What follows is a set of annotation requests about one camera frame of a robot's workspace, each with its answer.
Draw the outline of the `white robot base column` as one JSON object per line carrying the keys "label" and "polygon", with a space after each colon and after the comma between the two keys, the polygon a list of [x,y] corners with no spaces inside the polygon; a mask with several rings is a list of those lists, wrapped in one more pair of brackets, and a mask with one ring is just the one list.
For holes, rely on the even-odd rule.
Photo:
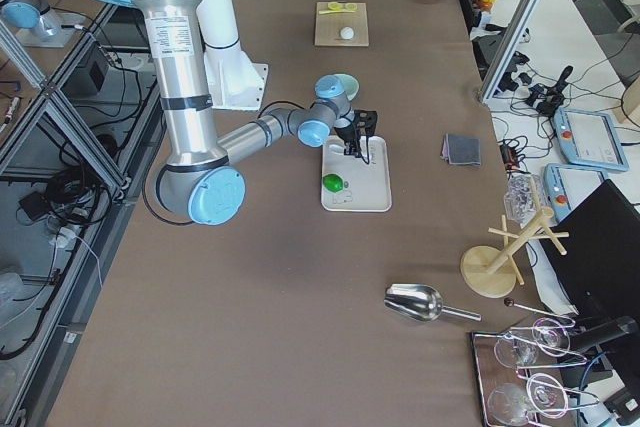
{"label": "white robot base column", "polygon": [[232,0],[202,0],[197,16],[214,107],[257,111],[264,95],[268,66],[252,62],[242,49]]}

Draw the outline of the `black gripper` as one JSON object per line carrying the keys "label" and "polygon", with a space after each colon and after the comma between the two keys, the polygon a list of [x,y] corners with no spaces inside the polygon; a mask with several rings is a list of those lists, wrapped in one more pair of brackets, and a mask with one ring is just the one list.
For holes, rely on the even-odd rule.
{"label": "black gripper", "polygon": [[344,128],[345,155],[355,155],[365,165],[371,163],[369,139],[375,134],[378,114],[374,110],[354,110],[354,117]]}

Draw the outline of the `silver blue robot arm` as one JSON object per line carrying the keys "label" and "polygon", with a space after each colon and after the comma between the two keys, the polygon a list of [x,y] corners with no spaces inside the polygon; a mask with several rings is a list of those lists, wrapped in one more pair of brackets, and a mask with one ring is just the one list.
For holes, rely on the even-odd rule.
{"label": "silver blue robot arm", "polygon": [[154,61],[172,151],[155,176],[166,210],[219,225],[240,209],[246,192],[236,164],[285,136],[310,147],[336,134],[349,147],[373,127],[373,111],[352,107],[334,75],[321,77],[308,108],[283,102],[256,120],[219,135],[214,112],[242,109],[264,84],[264,68],[242,50],[232,0],[100,0],[139,10]]}

